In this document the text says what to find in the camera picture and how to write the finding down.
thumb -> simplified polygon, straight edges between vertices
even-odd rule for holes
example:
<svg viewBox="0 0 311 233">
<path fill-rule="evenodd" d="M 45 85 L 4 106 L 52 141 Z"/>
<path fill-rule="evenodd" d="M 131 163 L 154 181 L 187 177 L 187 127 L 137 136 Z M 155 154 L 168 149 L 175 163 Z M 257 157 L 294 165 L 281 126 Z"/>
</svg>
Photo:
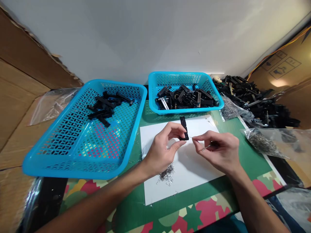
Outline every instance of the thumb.
<svg viewBox="0 0 311 233">
<path fill-rule="evenodd" d="M 182 145 L 185 145 L 186 144 L 186 141 L 178 141 L 178 142 L 175 142 L 171 148 L 169 149 L 169 151 L 171 151 L 173 154 L 175 154 L 177 152 L 177 150 L 182 146 Z"/>
</svg>

left hand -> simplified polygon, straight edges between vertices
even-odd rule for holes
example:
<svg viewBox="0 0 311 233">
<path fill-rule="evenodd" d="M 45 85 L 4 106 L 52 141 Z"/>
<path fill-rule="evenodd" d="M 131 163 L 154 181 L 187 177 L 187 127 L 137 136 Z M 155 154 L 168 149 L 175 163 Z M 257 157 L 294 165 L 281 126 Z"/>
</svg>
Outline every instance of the left hand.
<svg viewBox="0 0 311 233">
<path fill-rule="evenodd" d="M 141 168 L 148 178 L 164 172 L 173 162 L 175 153 L 186 141 L 175 142 L 169 149 L 167 149 L 167 143 L 172 138 L 184 138 L 185 132 L 186 130 L 181 124 L 169 122 L 155 136 L 146 157 L 141 162 Z"/>
</svg>

table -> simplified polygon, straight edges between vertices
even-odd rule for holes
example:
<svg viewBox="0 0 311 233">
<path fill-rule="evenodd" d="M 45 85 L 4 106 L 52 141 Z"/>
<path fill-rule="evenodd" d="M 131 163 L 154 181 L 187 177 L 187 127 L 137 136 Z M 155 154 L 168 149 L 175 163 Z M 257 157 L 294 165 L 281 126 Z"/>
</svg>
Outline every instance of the table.
<svg viewBox="0 0 311 233">
<path fill-rule="evenodd" d="M 185 118 L 207 113 L 183 114 Z M 244 128 L 240 119 L 221 120 L 219 111 L 211 111 L 219 132 L 230 132 L 240 140 L 240 162 L 253 184 L 266 196 L 286 185 L 268 157 L 254 151 L 239 131 Z M 140 127 L 178 120 L 180 115 L 159 116 L 145 103 Z M 141 158 L 140 131 L 138 131 L 129 163 L 124 172 Z M 110 181 L 69 179 L 60 212 L 95 192 Z M 110 215 L 100 232 L 194 232 L 228 214 L 238 211 L 231 183 L 226 176 L 178 193 L 152 205 L 144 205 L 144 187 L 138 186 Z"/>
</svg>

white wall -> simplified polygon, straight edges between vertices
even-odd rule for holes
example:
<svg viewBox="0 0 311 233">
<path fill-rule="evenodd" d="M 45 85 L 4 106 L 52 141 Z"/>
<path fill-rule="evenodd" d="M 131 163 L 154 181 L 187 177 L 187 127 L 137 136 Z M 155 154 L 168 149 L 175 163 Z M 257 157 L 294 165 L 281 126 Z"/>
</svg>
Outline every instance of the white wall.
<svg viewBox="0 0 311 233">
<path fill-rule="evenodd" d="M 0 0 L 82 81 L 246 75 L 310 19 L 309 0 Z"/>
</svg>

white paper sheet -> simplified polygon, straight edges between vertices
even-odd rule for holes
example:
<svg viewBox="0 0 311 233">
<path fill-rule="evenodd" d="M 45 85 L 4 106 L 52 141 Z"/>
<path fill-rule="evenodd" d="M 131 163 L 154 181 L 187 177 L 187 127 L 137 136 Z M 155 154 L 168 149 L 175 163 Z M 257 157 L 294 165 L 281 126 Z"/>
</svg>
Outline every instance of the white paper sheet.
<svg viewBox="0 0 311 233">
<path fill-rule="evenodd" d="M 149 151 L 155 135 L 166 124 L 161 123 L 140 127 L 143 156 Z M 210 115 L 188 118 L 186 119 L 186 124 L 190 137 L 201 135 L 208 130 L 219 132 Z M 176 141 L 178 139 L 171 139 L 168 146 L 170 147 Z M 196 153 L 191 138 L 177 151 L 173 166 L 176 172 L 172 176 L 172 183 L 159 181 L 159 176 L 155 176 L 144 182 L 145 205 L 150 205 L 224 175 Z"/>
</svg>

